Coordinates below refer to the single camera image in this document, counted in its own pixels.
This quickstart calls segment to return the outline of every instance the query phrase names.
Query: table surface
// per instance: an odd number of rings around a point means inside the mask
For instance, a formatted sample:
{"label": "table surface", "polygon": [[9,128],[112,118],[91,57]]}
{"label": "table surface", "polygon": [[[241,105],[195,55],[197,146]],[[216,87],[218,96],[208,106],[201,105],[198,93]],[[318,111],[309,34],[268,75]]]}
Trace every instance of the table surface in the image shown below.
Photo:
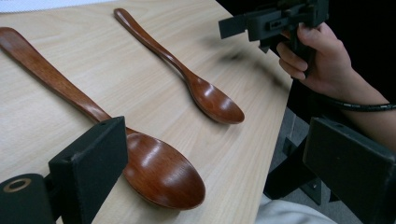
{"label": "table surface", "polygon": [[[226,125],[204,115],[177,70],[115,20],[116,7],[230,96],[245,120]],[[291,79],[247,34],[221,40],[218,22],[229,17],[215,0],[120,0],[0,14],[1,26],[20,32],[109,115],[179,150],[205,182],[204,202],[177,211],[143,200],[121,175],[93,223],[254,222]],[[0,182],[45,176],[48,161],[94,123],[4,52],[0,67]]]}

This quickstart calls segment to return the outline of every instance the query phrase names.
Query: black clamp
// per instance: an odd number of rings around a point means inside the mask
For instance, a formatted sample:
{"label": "black clamp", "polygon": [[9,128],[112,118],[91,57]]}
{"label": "black clamp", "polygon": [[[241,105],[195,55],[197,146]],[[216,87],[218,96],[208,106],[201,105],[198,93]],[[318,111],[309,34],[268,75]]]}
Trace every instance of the black clamp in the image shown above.
{"label": "black clamp", "polygon": [[124,117],[100,122],[49,161],[49,175],[0,184],[0,223],[92,223],[128,162]]}

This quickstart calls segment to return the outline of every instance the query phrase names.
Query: small wooden spoon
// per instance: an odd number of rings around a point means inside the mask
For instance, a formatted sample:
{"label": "small wooden spoon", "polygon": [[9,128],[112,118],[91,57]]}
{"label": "small wooden spoon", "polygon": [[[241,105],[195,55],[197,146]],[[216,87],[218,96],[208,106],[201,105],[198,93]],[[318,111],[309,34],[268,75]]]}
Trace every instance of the small wooden spoon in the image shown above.
{"label": "small wooden spoon", "polygon": [[221,90],[196,76],[167,49],[152,38],[123,8],[114,9],[114,14],[123,27],[155,54],[171,63],[185,78],[195,103],[210,118],[221,123],[236,124],[245,119],[245,115],[236,103]]}
{"label": "small wooden spoon", "polygon": [[[111,117],[53,67],[12,28],[0,28],[0,47],[66,101],[99,122]],[[123,174],[145,199],[160,206],[192,209],[205,198],[205,185],[191,163],[165,142],[126,128],[128,164]]]}

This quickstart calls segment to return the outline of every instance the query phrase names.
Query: finger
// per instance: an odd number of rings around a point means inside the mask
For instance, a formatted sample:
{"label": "finger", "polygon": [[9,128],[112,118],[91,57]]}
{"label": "finger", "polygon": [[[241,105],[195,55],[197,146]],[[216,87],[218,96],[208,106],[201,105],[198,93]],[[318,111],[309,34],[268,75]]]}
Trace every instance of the finger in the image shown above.
{"label": "finger", "polygon": [[320,27],[323,32],[328,34],[323,34],[318,29],[310,29],[305,26],[299,26],[297,30],[297,35],[300,41],[313,49],[323,53],[323,54],[334,54],[343,47],[342,42],[338,40],[334,34],[328,29],[328,27]]}
{"label": "finger", "polygon": [[326,22],[321,23],[317,29],[323,33],[324,35],[333,38],[333,39],[338,39],[337,36],[335,35],[335,33],[332,31],[332,29],[329,27],[328,24],[326,24]]}
{"label": "finger", "polygon": [[280,67],[285,70],[291,77],[294,77],[299,80],[304,80],[305,79],[305,74],[301,70],[296,69],[295,67],[291,66],[287,62],[285,62],[282,59],[279,59],[279,65]]}
{"label": "finger", "polygon": [[295,69],[305,71],[308,68],[308,63],[291,51],[286,43],[280,42],[276,46],[276,51],[283,61],[295,67]]}

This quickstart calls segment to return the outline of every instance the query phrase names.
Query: large wooden spoon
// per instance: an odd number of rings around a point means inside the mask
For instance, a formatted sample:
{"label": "large wooden spoon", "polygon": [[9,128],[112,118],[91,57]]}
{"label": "large wooden spoon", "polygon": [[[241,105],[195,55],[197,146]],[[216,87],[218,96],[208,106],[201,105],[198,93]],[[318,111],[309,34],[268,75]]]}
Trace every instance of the large wooden spoon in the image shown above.
{"label": "large wooden spoon", "polygon": [[123,8],[114,9],[114,14],[123,27],[147,48],[171,63],[184,77],[195,103],[210,118],[217,122],[236,124],[245,119],[238,105],[221,90],[196,76],[167,49],[152,38]]}
{"label": "large wooden spoon", "polygon": [[[99,122],[111,117],[53,67],[12,28],[0,28],[0,47],[65,100]],[[191,163],[165,142],[126,128],[128,164],[123,174],[145,199],[186,210],[205,198],[205,185]]]}

